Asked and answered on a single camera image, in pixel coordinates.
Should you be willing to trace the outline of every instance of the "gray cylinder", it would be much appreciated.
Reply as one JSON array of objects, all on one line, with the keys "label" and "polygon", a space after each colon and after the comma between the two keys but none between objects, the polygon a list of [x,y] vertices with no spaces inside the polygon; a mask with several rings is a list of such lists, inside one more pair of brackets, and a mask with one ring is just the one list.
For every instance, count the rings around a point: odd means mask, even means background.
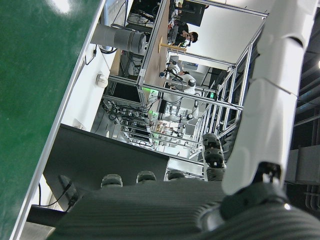
[{"label": "gray cylinder", "polygon": [[146,36],[137,31],[97,24],[90,43],[143,55]]}]

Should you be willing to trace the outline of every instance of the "pipe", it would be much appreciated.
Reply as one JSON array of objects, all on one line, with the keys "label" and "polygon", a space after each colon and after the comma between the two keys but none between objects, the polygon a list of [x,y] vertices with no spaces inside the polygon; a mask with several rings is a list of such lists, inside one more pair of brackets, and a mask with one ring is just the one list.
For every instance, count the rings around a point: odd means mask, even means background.
[{"label": "pipe", "polygon": [[310,109],[315,108],[318,105],[320,105],[320,96],[316,97],[306,104],[303,104],[302,106],[297,107],[295,110],[295,115],[302,114]]},{"label": "pipe", "polygon": [[312,88],[311,90],[299,96],[298,100],[308,102],[312,97],[319,96],[319,94],[320,94],[320,85]]},{"label": "pipe", "polygon": [[304,91],[308,91],[311,88],[315,87],[316,85],[320,84],[320,77],[316,78],[312,82],[310,82],[308,85],[304,86],[303,88],[300,89],[300,94],[303,93]]}]

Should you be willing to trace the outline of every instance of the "wooden desk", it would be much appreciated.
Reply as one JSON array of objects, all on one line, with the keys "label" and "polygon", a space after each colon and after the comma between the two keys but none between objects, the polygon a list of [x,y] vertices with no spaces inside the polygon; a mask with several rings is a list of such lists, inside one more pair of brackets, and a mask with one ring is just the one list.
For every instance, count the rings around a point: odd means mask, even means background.
[{"label": "wooden desk", "polygon": [[158,32],[156,33],[155,42],[152,47],[152,52],[150,60],[147,66],[143,66],[145,70],[145,75],[143,78],[144,83],[162,87],[164,85],[165,79],[159,77],[159,73],[162,72],[166,67],[166,57],[168,49],[166,47],[161,47],[160,52],[158,52],[159,41],[162,37],[162,43],[168,43],[168,19],[169,19],[169,0],[162,0],[165,3],[165,8],[160,20],[160,26]]}]

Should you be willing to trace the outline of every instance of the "dark gray panel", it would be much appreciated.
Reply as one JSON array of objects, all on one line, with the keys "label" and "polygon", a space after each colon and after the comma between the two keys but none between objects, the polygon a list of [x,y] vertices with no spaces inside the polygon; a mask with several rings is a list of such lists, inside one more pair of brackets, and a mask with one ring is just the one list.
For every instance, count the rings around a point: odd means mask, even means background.
[{"label": "dark gray panel", "polygon": [[[60,175],[71,179],[83,195],[98,190],[107,174],[119,174],[124,186],[135,185],[137,173],[143,170],[154,172],[163,181],[168,160],[160,153],[61,125],[43,174],[58,198],[64,190]],[[68,201],[62,197],[59,203],[66,209]]]},{"label": "dark gray panel", "polygon": [[291,150],[288,157],[288,163],[286,167],[285,180],[289,182],[296,181],[296,171],[298,162],[298,149]]},{"label": "dark gray panel", "polygon": [[300,149],[296,181],[310,185],[320,184],[320,145]]}]

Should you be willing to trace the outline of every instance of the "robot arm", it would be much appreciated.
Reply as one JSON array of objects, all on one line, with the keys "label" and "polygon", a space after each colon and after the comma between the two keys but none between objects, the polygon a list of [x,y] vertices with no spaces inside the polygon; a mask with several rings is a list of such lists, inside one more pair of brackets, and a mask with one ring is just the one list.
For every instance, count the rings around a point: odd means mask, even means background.
[{"label": "robot arm", "polygon": [[299,90],[317,0],[277,0],[257,44],[253,81],[222,181],[227,195],[254,180],[284,182]]}]

